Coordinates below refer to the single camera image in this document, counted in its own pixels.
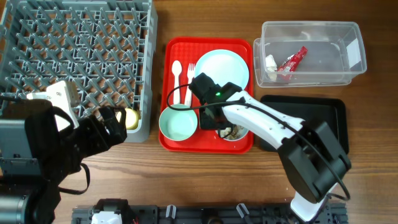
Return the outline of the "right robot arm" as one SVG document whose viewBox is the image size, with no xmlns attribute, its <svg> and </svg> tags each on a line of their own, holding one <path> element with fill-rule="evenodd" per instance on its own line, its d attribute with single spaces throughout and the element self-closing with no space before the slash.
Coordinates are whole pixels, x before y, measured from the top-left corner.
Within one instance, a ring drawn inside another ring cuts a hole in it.
<svg viewBox="0 0 398 224">
<path fill-rule="evenodd" d="M 216 124 L 235 124 L 268 142 L 278 153 L 295 196 L 291 211 L 304 222 L 316 219 L 351 161 L 324 121 L 295 118 L 255 100 L 240 86 L 219 86 L 201 73 L 188 86 L 200 109 Z"/>
</svg>

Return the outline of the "cream plastic fork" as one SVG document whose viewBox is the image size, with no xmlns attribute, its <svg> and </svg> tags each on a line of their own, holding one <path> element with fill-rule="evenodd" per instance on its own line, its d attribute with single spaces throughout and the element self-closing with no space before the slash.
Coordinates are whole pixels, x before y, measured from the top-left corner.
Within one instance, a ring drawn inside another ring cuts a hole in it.
<svg viewBox="0 0 398 224">
<path fill-rule="evenodd" d="M 194 75 L 195 75 L 195 64 L 190 63 L 188 65 L 188 71 L 187 71 L 188 84 L 191 84 Z M 189 89 L 189 87 L 187 87 L 186 90 L 184 104 L 188 107 L 191 107 L 192 105 L 192 91 Z"/>
</svg>

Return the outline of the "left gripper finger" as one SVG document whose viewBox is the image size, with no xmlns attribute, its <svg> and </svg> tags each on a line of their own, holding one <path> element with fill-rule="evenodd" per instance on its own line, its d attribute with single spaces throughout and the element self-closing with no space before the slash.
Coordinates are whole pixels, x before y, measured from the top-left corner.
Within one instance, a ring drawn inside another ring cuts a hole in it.
<svg viewBox="0 0 398 224">
<path fill-rule="evenodd" d="M 114 113 L 114 108 L 110 106 L 101 107 L 99 109 L 99 112 L 103 118 L 103 123 L 108 129 L 108 131 L 114 131 L 116 129 L 115 128 L 116 117 Z"/>
<path fill-rule="evenodd" d="M 118 139 L 125 139 L 127 137 L 127 131 L 126 131 L 126 111 L 122 107 L 115 107 L 114 108 L 114 113 L 119 113 L 120 114 L 120 119 L 116 118 L 116 124 L 114 125 L 114 135 Z"/>
</svg>

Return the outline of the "cream plastic spoon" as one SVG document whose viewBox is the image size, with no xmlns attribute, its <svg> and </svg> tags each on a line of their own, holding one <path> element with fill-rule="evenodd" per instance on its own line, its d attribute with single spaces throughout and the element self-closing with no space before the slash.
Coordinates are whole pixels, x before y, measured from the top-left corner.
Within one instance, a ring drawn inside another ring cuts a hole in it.
<svg viewBox="0 0 398 224">
<path fill-rule="evenodd" d="M 174 88 L 176 90 L 173 92 L 173 104 L 180 104 L 180 90 L 179 86 L 179 76 L 182 73 L 182 64 L 175 60 L 172 64 L 172 74 L 174 75 Z"/>
</svg>

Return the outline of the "green bowl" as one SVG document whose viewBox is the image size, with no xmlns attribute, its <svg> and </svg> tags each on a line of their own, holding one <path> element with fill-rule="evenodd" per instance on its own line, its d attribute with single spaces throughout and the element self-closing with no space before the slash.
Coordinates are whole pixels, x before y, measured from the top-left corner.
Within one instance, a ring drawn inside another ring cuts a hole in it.
<svg viewBox="0 0 398 224">
<path fill-rule="evenodd" d="M 177 110 L 167 107 L 160 115 L 160 132 L 169 140 L 184 141 L 197 130 L 197 115 L 184 104 L 172 105 L 172 107 Z"/>
</svg>

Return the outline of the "large light blue plate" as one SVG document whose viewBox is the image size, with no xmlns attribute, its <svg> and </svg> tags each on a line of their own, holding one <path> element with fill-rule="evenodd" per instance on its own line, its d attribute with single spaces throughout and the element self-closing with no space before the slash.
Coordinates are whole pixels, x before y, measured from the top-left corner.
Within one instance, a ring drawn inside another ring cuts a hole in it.
<svg viewBox="0 0 398 224">
<path fill-rule="evenodd" d="M 246 62 L 237 53 L 225 49 L 212 50 L 201 56 L 195 65 L 194 77 L 201 73 L 220 86 L 231 82 L 244 90 L 249 82 Z"/>
</svg>

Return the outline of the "white napkin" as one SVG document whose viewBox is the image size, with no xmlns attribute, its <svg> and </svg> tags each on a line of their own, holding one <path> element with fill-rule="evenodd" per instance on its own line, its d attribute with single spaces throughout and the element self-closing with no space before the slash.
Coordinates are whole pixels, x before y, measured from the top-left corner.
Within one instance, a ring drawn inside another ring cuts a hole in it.
<svg viewBox="0 0 398 224">
<path fill-rule="evenodd" d="M 268 71 L 268 77 L 271 81 L 275 82 L 277 80 L 276 71 L 278 69 L 277 64 L 273 58 L 273 55 L 268 55 L 266 58 L 266 70 Z"/>
</svg>

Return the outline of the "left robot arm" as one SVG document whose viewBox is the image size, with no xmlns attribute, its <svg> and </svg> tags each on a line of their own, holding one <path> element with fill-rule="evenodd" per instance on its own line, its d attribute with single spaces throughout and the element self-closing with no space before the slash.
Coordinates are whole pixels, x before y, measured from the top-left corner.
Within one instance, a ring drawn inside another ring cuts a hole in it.
<svg viewBox="0 0 398 224">
<path fill-rule="evenodd" d="M 61 194 L 81 195 L 60 183 L 90 170 L 83 159 L 108 151 L 127 138 L 126 111 L 104 106 L 75 127 L 49 100 L 10 101 L 1 115 L 1 223 L 52 223 Z"/>
</svg>

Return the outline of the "red snack wrapper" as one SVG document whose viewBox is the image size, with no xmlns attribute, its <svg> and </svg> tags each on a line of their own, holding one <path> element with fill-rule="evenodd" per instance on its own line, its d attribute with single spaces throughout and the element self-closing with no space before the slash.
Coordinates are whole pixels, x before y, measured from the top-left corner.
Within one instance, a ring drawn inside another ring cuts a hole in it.
<svg viewBox="0 0 398 224">
<path fill-rule="evenodd" d="M 291 56 L 289 56 L 282 65 L 277 69 L 278 72 L 282 74 L 277 74 L 277 80 L 288 81 L 293 75 L 292 72 L 296 71 L 298 65 L 301 63 L 303 58 L 306 56 L 308 49 L 306 47 L 301 47 L 301 49 Z"/>
</svg>

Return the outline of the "yellow plastic cup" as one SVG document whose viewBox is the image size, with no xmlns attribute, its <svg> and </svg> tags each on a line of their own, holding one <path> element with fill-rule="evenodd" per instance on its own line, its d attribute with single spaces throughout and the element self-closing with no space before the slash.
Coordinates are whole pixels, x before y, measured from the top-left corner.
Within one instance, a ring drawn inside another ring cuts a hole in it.
<svg viewBox="0 0 398 224">
<path fill-rule="evenodd" d="M 130 108 L 126 108 L 125 109 L 126 112 L 126 120 L 125 120 L 125 125 L 126 125 L 126 129 L 136 129 L 138 127 L 138 123 L 139 123 L 139 113 L 136 110 L 130 109 Z"/>
</svg>

